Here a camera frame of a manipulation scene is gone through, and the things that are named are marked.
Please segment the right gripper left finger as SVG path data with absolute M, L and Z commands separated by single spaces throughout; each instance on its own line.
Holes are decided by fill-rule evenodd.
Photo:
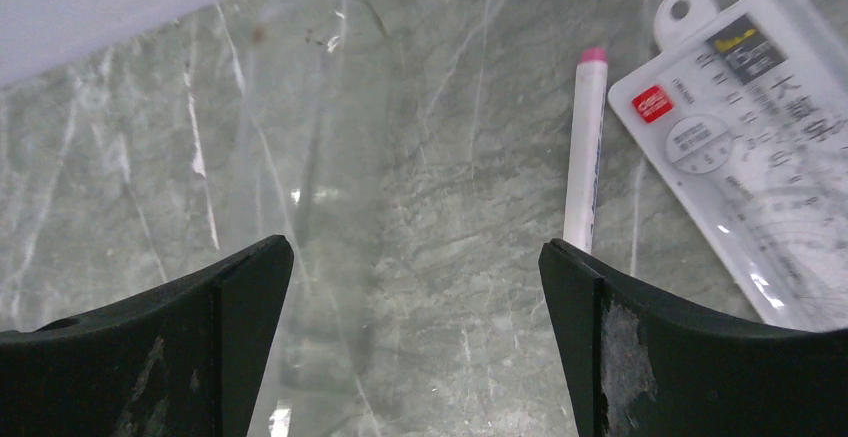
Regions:
M 244 436 L 294 256 L 272 235 L 209 267 L 1 335 L 5 436 Z

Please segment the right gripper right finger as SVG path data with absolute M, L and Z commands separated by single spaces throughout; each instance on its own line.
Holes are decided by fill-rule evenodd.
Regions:
M 582 436 L 843 436 L 847 333 L 701 306 L 554 239 L 539 271 Z

